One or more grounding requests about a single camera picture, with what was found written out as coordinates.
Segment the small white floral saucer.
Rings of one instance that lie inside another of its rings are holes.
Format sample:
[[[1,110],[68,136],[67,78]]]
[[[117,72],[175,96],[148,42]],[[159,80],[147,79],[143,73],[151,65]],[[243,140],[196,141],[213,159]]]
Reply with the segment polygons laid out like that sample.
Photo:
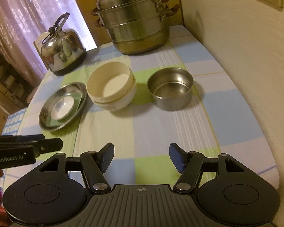
[[[67,117],[74,107],[75,100],[67,95],[60,98],[52,107],[50,117],[54,120],[61,120]]]

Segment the white ceramic floral bowl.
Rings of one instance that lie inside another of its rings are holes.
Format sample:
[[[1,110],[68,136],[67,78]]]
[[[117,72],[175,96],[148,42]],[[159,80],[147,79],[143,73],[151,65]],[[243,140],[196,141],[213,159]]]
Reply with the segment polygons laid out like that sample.
[[[122,98],[109,102],[109,103],[98,103],[95,100],[92,100],[93,103],[95,103],[97,106],[101,107],[102,109],[108,110],[110,112],[121,110],[127,107],[130,104],[130,102],[133,100],[136,90],[137,90],[137,84],[136,84],[135,77],[133,77],[133,79],[134,79],[134,84],[131,90]]]

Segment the small stainless steel bowl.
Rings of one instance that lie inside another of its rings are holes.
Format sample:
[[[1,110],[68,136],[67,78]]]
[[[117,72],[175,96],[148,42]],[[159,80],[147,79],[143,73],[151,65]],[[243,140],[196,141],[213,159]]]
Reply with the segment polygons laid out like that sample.
[[[177,111],[192,100],[193,76],[182,68],[163,68],[149,77],[147,87],[158,108]]]

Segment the blue white checkered cloth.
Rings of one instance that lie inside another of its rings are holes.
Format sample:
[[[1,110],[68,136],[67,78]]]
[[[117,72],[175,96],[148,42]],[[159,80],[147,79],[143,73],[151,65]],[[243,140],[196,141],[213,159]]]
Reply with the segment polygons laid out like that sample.
[[[7,117],[3,127],[2,135],[17,135],[20,124],[23,120],[27,108],[21,109]]]

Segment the large steel round plate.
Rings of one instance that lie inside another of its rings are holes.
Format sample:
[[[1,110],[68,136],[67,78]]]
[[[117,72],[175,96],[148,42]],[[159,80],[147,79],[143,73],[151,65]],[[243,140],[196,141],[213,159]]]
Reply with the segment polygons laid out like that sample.
[[[82,82],[64,85],[41,108],[39,125],[51,132],[66,127],[79,117],[87,99],[86,85]]]

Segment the checkered pastel tablecloth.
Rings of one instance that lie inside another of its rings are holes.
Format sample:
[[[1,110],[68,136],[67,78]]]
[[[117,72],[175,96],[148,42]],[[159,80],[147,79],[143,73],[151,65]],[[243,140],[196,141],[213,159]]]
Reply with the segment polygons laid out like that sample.
[[[179,174],[169,158],[173,142],[185,151],[207,157],[230,154],[274,187],[279,187],[277,164],[264,134],[247,102],[206,48],[183,26],[172,26],[170,38],[159,49],[127,56],[111,43],[90,50],[75,71],[61,77],[48,72],[42,80],[17,135],[40,134],[39,113],[47,99],[62,86],[86,83],[91,73],[111,61],[128,65],[137,91],[126,108],[109,112],[91,101],[70,126],[47,138],[63,140],[68,156],[100,150],[112,142],[114,159],[105,173],[109,184],[170,184]],[[162,68],[179,67],[194,78],[192,100],[184,109],[169,112],[158,108],[147,88],[149,77]]]

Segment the white wooden chair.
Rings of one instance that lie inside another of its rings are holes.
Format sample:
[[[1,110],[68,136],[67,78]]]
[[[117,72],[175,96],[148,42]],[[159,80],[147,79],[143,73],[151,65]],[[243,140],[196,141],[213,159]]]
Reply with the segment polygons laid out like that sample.
[[[44,63],[43,59],[42,59],[42,56],[41,56],[41,47],[42,47],[42,42],[43,40],[49,35],[50,33],[49,32],[44,32],[42,33],[40,36],[38,36],[38,38],[33,42],[34,46],[35,46],[35,49],[36,51],[38,52],[39,54],[39,57],[41,58],[44,66],[47,68],[48,70],[48,67],[46,66],[46,64]]]

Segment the stainless steel kettle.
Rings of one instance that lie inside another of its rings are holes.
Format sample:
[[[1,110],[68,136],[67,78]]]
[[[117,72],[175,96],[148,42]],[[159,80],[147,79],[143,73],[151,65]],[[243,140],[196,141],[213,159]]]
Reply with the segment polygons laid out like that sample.
[[[68,12],[62,14],[48,29],[49,34],[42,40],[41,59],[56,76],[63,76],[73,71],[87,55],[77,32],[73,29],[63,29],[69,16]]]

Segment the sheer pink curtain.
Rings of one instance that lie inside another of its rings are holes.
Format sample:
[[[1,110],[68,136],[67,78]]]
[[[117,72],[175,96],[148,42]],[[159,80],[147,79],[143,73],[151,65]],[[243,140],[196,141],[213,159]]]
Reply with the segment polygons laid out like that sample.
[[[0,0],[0,53],[33,87],[47,73],[34,41],[66,12],[64,27],[78,33],[86,50],[96,48],[75,0]]]

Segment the stacked steel steamer pot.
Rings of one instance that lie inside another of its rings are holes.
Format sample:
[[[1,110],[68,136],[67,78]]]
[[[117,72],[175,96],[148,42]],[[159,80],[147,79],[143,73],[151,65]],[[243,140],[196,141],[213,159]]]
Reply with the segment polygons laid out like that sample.
[[[143,54],[166,43],[170,36],[168,17],[181,4],[168,7],[170,0],[97,0],[91,11],[98,16],[95,26],[104,27],[114,47],[126,55]]]

